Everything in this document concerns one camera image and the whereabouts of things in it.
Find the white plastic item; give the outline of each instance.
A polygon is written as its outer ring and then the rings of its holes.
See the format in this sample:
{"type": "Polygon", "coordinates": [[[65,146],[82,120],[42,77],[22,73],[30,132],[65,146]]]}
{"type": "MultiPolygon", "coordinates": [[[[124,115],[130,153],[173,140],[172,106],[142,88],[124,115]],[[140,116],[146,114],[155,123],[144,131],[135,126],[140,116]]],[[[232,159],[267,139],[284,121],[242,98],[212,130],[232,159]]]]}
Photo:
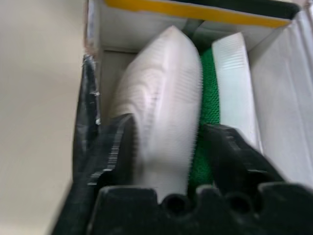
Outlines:
{"type": "Polygon", "coordinates": [[[174,26],[142,50],[118,86],[111,117],[134,115],[136,184],[154,188],[159,202],[187,191],[201,91],[198,51],[174,26]]]}
{"type": "Polygon", "coordinates": [[[259,148],[257,122],[245,41],[241,33],[215,41],[213,57],[220,96],[221,124],[240,130],[259,148]]]}

